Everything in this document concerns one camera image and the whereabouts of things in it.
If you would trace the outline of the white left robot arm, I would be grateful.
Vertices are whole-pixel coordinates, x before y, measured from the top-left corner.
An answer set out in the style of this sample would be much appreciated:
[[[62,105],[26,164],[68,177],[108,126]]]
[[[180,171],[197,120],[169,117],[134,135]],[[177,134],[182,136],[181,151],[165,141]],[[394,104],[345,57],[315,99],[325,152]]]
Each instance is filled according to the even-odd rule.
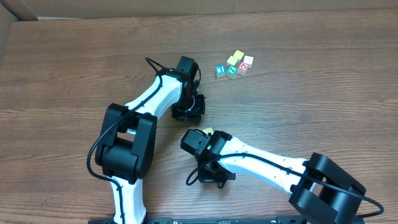
[[[137,99],[110,104],[99,138],[86,160],[88,172],[110,182],[115,213],[107,223],[144,223],[143,179],[153,161],[158,119],[167,111],[177,121],[199,122],[205,97],[198,94],[201,71],[194,59],[181,57],[175,68],[148,58],[153,84]]]

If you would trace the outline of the yellow K letter block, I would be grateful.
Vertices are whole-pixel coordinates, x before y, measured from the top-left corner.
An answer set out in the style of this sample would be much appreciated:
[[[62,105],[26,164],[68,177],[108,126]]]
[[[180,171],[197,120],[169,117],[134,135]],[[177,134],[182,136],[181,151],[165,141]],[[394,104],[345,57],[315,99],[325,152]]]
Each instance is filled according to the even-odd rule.
[[[203,130],[203,132],[205,134],[213,134],[214,133],[212,128],[206,128],[206,129]]]

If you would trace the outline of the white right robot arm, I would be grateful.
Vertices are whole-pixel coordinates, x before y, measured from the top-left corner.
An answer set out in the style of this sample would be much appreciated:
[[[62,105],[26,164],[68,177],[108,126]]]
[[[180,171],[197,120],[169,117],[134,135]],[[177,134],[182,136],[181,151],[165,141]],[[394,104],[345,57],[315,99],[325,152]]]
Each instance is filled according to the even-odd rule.
[[[215,131],[188,129],[180,147],[195,157],[197,168],[186,184],[215,183],[219,189],[236,174],[266,182],[287,193],[289,203],[309,223],[354,223],[366,189],[327,156],[310,159],[278,156]]]

